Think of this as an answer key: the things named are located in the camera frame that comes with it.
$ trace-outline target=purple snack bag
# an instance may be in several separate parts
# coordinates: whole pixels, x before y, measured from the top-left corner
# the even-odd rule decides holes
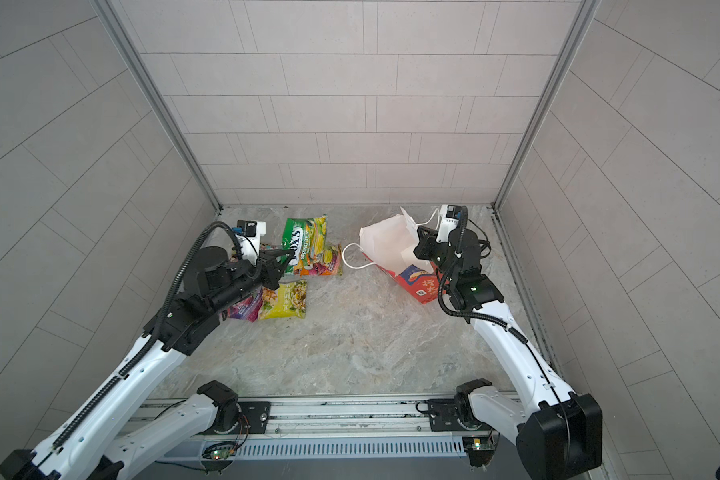
[[[259,287],[256,293],[228,308],[226,311],[227,318],[255,322],[256,319],[259,318],[259,310],[262,307],[262,303],[263,294],[261,287]]]

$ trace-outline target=yellow snack bag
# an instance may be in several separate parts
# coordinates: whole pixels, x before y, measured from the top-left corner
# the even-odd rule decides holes
[[[306,297],[306,280],[283,283],[277,290],[264,288],[259,320],[282,316],[304,318],[307,312]]]

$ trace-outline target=vent grille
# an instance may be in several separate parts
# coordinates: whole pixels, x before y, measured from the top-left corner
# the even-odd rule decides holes
[[[249,440],[239,460],[465,456],[461,437],[282,438]]]

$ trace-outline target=tiled wall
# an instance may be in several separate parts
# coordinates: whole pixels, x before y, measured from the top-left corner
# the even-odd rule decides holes
[[[213,215],[88,1],[0,0],[0,462],[122,360]]]
[[[500,215],[619,476],[712,478],[720,0],[604,0]]]
[[[223,204],[493,201],[578,8],[113,4]]]

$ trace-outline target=white rope handle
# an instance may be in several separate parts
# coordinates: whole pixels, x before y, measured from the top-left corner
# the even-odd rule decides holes
[[[376,262],[371,262],[370,264],[363,265],[363,266],[352,266],[352,265],[350,265],[350,264],[347,264],[347,257],[346,257],[347,248],[349,248],[349,247],[352,246],[352,245],[357,245],[358,248],[360,249],[360,251],[362,252],[362,246],[360,246],[359,244],[352,243],[352,244],[346,245],[346,246],[344,247],[344,250],[342,250],[342,262],[344,262],[344,264],[345,264],[346,266],[348,266],[349,268],[352,268],[352,269],[354,269],[354,270],[360,270],[361,268],[365,268],[366,266],[371,266],[371,265],[375,265],[375,264],[376,264]]]
[[[428,224],[429,222],[432,221],[432,219],[434,218],[434,216],[437,215],[439,212],[440,212],[440,210],[437,209],[437,208],[435,208],[435,209],[434,209],[434,212],[432,212],[432,216],[429,217],[429,220],[425,221],[425,222],[422,223],[422,224],[416,224],[416,226],[421,226],[421,225],[426,225],[426,224]]]

